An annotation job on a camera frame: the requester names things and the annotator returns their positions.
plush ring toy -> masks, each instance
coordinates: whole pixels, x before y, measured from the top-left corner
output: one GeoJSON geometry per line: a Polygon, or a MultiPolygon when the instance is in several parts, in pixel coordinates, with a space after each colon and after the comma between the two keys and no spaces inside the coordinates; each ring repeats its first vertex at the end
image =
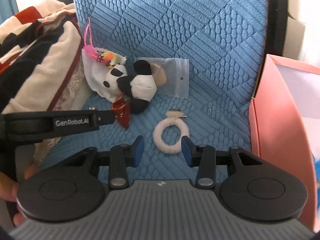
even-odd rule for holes
{"type": "Polygon", "coordinates": [[[153,140],[156,144],[156,146],[164,153],[167,154],[176,154],[178,152],[181,152],[181,139],[182,136],[188,136],[189,137],[189,128],[186,125],[183,120],[181,120],[181,117],[186,117],[182,112],[178,110],[171,110],[167,112],[167,118],[162,120],[158,123],[156,126],[154,132],[153,132],[153,140]],[[180,129],[180,139],[177,141],[175,145],[168,145],[166,144],[161,136],[164,131],[169,126],[175,125],[180,129]]]}

pink folder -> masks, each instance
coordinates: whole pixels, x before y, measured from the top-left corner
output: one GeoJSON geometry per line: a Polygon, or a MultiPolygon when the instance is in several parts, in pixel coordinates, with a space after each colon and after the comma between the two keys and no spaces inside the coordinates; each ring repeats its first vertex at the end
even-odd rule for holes
{"type": "Polygon", "coordinates": [[[313,156],[320,158],[320,68],[267,55],[249,120],[252,152],[306,185],[308,200],[300,221],[314,229],[317,188],[313,156]]]}

panda ear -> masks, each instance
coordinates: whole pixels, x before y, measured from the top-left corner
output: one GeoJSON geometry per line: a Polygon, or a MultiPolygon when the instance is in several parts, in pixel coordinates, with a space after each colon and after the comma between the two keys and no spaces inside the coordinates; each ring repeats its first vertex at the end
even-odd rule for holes
{"type": "Polygon", "coordinates": [[[152,75],[150,63],[145,60],[138,60],[133,64],[137,75],[152,75]]]}

human hand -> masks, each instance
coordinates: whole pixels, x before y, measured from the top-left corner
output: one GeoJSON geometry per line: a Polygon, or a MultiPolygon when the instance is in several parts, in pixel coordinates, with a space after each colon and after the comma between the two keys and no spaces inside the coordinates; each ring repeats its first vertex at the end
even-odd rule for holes
{"type": "MultiPolygon", "coordinates": [[[[38,166],[36,164],[33,164],[24,171],[24,179],[27,180],[38,172],[38,166]]],[[[18,187],[19,184],[17,182],[10,179],[4,173],[0,172],[0,199],[17,202],[18,187]]],[[[13,217],[13,223],[16,226],[20,225],[25,220],[20,207],[18,206],[17,208],[19,213],[15,214],[15,216],[13,217]]]]}

metal screw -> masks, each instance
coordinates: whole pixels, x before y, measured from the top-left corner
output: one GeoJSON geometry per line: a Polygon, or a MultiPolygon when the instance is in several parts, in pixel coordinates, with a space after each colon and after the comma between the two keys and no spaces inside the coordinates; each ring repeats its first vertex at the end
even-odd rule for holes
{"type": "Polygon", "coordinates": [[[157,183],[158,184],[158,186],[161,186],[161,187],[163,187],[164,185],[166,185],[166,183],[164,182],[164,181],[161,181],[161,182],[159,182],[159,183],[157,183]]]}
{"type": "Polygon", "coordinates": [[[213,184],[213,180],[210,178],[201,178],[198,180],[198,184],[200,186],[211,186],[213,184]]]}
{"type": "Polygon", "coordinates": [[[113,186],[118,186],[118,187],[120,187],[120,186],[123,186],[124,184],[126,184],[127,183],[127,181],[124,179],[124,178],[115,178],[115,179],[112,179],[111,180],[111,184],[113,185],[113,186]]]}

